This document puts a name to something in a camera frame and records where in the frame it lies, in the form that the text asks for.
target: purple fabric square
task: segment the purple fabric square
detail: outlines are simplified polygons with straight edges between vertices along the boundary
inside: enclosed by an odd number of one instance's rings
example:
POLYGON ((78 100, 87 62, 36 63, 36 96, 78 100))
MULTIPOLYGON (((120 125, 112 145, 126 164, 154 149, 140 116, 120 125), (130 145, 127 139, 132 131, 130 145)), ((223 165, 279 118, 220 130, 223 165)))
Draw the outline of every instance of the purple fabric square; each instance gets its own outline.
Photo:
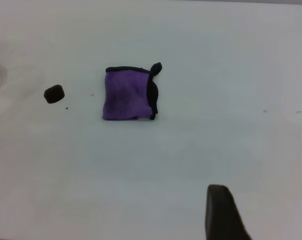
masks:
POLYGON ((161 63, 150 71, 137 67, 109 67, 105 76, 104 120, 154 119, 158 113, 158 88, 153 77, 161 63))

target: small black object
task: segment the small black object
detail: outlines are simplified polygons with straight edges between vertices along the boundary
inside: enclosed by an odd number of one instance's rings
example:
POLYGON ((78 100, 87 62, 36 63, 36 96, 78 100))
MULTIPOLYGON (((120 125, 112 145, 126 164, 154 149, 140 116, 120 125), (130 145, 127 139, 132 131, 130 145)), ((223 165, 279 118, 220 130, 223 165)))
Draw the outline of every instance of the small black object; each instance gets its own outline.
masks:
POLYGON ((54 85, 45 90, 43 96, 48 104, 54 104, 65 97, 65 92, 61 85, 54 85))
POLYGON ((226 186, 207 188, 205 232, 207 240, 251 240, 226 186))

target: white surface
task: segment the white surface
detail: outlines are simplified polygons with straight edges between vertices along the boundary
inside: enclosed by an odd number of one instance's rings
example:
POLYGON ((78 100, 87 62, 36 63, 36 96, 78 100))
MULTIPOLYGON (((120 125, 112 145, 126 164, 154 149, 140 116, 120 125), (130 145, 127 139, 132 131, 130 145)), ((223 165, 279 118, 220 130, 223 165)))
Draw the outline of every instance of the white surface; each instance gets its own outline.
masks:
POLYGON ((0 73, 0 238, 203 240, 225 184, 302 240, 302 6, 0 0, 0 73), (157 62, 157 119, 102 121, 105 68, 157 62))

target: black edging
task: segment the black edging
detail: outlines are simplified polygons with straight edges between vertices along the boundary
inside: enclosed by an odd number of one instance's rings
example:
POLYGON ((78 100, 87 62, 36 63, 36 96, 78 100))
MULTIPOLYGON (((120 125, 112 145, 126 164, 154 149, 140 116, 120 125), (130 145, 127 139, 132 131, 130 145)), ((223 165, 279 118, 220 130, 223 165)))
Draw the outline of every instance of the black edging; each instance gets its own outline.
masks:
POLYGON ((151 67, 150 71, 134 66, 112 66, 112 67, 108 67, 105 70, 105 72, 106 73, 119 72, 125 70, 133 70, 133 71, 149 74, 146 84, 146 98, 147 98, 147 103, 152 109, 152 115, 150 116, 150 120, 154 120, 156 118, 156 114, 158 114, 157 101, 159 97, 159 90, 157 85, 153 82, 153 77, 158 75, 158 73, 162 70, 161 62, 154 64, 151 67))
POLYGON ((159 97, 159 90, 157 85, 153 82, 153 77, 158 75, 158 73, 162 70, 161 62, 154 64, 151 67, 150 75, 147 79, 146 85, 146 98, 147 103, 152 109, 152 115, 150 116, 151 120, 156 118, 156 114, 158 114, 157 101, 159 97))
POLYGON ((109 72, 119 72, 119 71, 125 71, 125 70, 133 70, 133 71, 137 71, 137 72, 141 72, 141 73, 145 73, 145 74, 149 74, 150 71, 143 69, 142 67, 135 67, 135 66, 111 66, 108 67, 105 72, 109 73, 109 72))

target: white table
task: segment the white table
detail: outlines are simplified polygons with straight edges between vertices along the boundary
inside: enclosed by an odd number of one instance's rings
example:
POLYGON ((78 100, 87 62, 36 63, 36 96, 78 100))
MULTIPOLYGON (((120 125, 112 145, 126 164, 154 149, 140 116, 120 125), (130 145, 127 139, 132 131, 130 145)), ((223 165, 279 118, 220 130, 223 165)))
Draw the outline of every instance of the white table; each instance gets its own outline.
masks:
POLYGON ((302 6, 0 0, 0 73, 0 238, 203 240, 224 184, 302 240, 302 6), (105 68, 157 62, 157 119, 103 121, 105 68))

